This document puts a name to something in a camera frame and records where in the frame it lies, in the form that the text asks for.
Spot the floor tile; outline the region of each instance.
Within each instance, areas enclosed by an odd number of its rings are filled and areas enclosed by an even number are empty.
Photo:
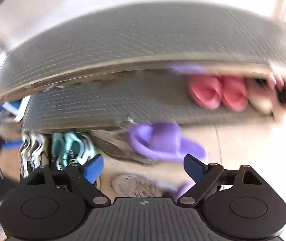
[[[183,126],[181,129],[183,137],[200,143],[209,154],[209,162],[221,164],[221,155],[219,150],[219,142],[214,125]]]
[[[223,166],[252,166],[286,202],[286,121],[257,119],[217,128]],[[286,241],[286,227],[282,238]]]

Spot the logo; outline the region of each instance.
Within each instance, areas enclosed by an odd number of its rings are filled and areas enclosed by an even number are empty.
[[[146,200],[143,200],[143,201],[141,201],[140,203],[141,203],[141,205],[144,205],[144,206],[145,206],[145,205],[147,205],[149,202],[146,201]]]

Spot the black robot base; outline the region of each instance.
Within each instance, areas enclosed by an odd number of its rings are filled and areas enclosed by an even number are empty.
[[[184,169],[196,184],[177,203],[120,197],[112,204],[83,177],[96,158],[26,178],[0,207],[8,241],[281,240],[286,204],[248,165],[225,170],[187,155]]]

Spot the purple slipper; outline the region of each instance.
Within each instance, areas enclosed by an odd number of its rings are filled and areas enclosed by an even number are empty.
[[[190,154],[201,162],[208,163],[205,149],[180,134],[176,123],[138,124],[128,134],[128,143],[139,154],[155,159],[183,163],[185,155]]]

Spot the textured shelf surface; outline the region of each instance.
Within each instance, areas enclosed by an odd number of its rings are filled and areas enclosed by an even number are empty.
[[[251,106],[241,113],[224,106],[203,109],[187,94],[184,76],[146,70],[108,86],[101,82],[85,83],[33,95],[23,128],[55,132],[114,127],[127,118],[135,123],[205,124],[260,116],[263,115]]]
[[[12,100],[17,92],[23,97],[30,89],[80,71],[119,71],[114,67],[158,60],[272,62],[286,70],[286,27],[239,9],[194,2],[97,12],[56,26],[12,51],[0,69],[0,101]]]

